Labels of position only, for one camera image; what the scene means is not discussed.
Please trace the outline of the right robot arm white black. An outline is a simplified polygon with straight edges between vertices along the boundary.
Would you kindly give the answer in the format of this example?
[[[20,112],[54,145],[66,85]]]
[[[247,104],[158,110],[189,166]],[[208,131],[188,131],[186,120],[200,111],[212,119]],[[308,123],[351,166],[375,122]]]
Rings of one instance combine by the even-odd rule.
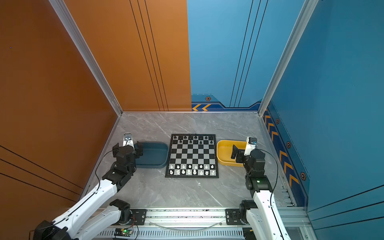
[[[257,240],[289,240],[283,220],[276,205],[274,190],[265,175],[266,151],[247,144],[245,150],[233,146],[231,158],[243,164],[246,170],[246,187],[252,200],[240,204],[243,223],[250,225]]]

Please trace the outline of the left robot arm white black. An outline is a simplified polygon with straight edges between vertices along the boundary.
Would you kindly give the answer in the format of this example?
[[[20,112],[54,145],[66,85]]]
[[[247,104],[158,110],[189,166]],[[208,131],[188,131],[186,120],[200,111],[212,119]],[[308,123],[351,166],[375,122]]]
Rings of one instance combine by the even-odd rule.
[[[128,141],[125,146],[113,146],[111,152],[116,161],[97,186],[53,221],[42,221],[34,230],[34,240],[92,240],[112,224],[133,222],[131,206],[122,200],[112,201],[93,215],[131,179],[137,169],[136,159],[143,155],[143,145]]]

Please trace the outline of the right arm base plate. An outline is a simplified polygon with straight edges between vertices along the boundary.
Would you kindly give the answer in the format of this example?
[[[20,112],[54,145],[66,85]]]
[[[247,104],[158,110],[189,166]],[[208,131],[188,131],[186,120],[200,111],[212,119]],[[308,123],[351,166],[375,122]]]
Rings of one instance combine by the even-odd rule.
[[[226,209],[225,210],[225,217],[226,217],[226,223],[227,225],[234,226],[234,225],[243,225],[243,226],[250,226],[248,220],[247,220],[247,212],[251,212],[254,214],[256,218],[256,222],[263,223],[265,221],[264,216],[262,215],[262,212],[258,208],[251,208],[244,210],[243,212],[240,211],[240,209]]]

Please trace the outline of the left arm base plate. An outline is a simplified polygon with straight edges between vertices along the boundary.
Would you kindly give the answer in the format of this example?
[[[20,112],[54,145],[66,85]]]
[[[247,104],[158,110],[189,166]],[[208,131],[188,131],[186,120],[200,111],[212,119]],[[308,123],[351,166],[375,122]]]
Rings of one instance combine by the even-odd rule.
[[[139,225],[142,226],[145,223],[147,215],[147,209],[130,209],[122,211],[119,220],[113,225],[118,226],[131,226]]]

